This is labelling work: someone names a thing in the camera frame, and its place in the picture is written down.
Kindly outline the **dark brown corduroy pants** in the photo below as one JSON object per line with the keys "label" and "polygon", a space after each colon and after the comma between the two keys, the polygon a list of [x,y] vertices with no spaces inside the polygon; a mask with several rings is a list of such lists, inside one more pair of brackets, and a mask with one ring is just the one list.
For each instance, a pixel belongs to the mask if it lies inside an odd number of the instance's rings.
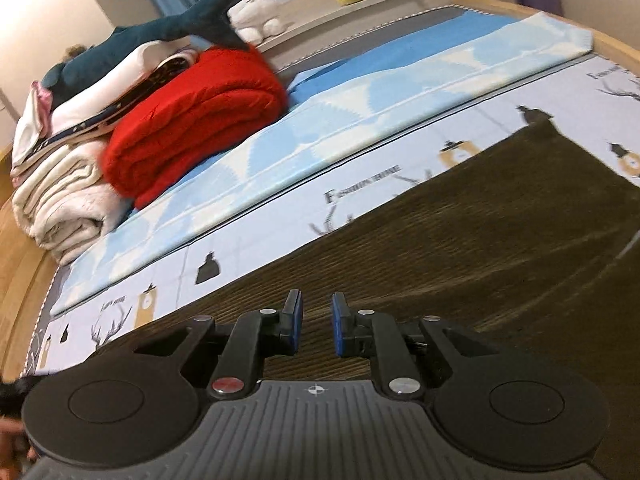
{"label": "dark brown corduroy pants", "polygon": [[330,303],[405,321],[436,314],[529,347],[602,387],[638,375],[639,191],[561,136],[521,129],[291,255],[108,344],[113,354],[193,315],[232,322],[304,297],[299,352],[270,379],[363,378],[334,351]]}

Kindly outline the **deer print bed sheet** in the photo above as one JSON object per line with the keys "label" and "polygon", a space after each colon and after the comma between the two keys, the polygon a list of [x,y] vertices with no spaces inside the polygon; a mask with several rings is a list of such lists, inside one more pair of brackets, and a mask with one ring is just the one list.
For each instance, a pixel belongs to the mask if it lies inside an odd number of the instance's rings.
{"label": "deer print bed sheet", "polygon": [[639,179],[639,76],[587,54],[508,84],[351,154],[262,200],[60,315],[58,271],[24,369],[72,366],[104,344],[294,252],[535,120],[630,182]]}

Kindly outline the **blue shark plush toy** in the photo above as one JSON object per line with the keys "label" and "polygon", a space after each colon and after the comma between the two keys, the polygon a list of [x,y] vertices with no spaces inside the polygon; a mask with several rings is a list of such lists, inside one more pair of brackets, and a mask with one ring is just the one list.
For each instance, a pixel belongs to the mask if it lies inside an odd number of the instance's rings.
{"label": "blue shark plush toy", "polygon": [[50,68],[41,84],[51,92],[52,106],[58,107],[95,84],[137,47],[151,41],[171,42],[195,36],[215,46],[244,49],[246,43],[228,18],[228,11],[238,2],[240,0],[198,0],[180,14],[117,27],[107,40]]}

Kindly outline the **white folded clothes stack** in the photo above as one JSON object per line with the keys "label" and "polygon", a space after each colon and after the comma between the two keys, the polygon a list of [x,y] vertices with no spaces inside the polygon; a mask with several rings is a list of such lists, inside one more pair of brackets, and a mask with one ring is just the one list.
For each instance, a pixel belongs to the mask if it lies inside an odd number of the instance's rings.
{"label": "white folded clothes stack", "polygon": [[65,144],[104,136],[131,107],[198,60],[186,38],[147,42],[95,84],[58,107],[53,93],[34,82],[17,122],[11,179],[21,185],[42,160]]}

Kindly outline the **red folded blanket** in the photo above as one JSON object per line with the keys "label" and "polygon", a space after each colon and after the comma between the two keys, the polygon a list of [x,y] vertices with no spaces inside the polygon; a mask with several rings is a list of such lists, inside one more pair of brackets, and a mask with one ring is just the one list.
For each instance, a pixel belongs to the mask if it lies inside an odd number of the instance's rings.
{"label": "red folded blanket", "polygon": [[142,209],[287,108],[285,86],[256,48],[212,47],[116,125],[100,160],[103,177]]}

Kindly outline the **light blue patterned blanket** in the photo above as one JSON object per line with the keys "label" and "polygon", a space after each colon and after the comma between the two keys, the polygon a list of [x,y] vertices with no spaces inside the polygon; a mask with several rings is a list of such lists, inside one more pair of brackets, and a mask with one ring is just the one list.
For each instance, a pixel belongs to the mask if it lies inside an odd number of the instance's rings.
{"label": "light blue patterned blanket", "polygon": [[70,267],[51,313],[70,310],[334,162],[592,48],[590,30],[538,12],[407,66],[323,90],[97,242]]}

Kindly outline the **white plush toy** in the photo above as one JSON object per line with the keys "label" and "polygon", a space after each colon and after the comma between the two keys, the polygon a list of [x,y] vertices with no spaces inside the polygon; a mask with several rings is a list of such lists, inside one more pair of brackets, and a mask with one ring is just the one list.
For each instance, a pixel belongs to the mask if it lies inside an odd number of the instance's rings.
{"label": "white plush toy", "polygon": [[238,36],[253,46],[286,31],[277,0],[241,0],[227,15]]}

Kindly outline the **cream folded blanket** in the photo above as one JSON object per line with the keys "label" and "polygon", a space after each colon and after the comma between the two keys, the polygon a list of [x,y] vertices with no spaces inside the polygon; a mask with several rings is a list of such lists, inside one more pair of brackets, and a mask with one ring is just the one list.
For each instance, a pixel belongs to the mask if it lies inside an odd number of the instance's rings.
{"label": "cream folded blanket", "polygon": [[22,181],[12,197],[16,224],[61,266],[112,232],[131,202],[105,180],[107,142],[64,145]]}

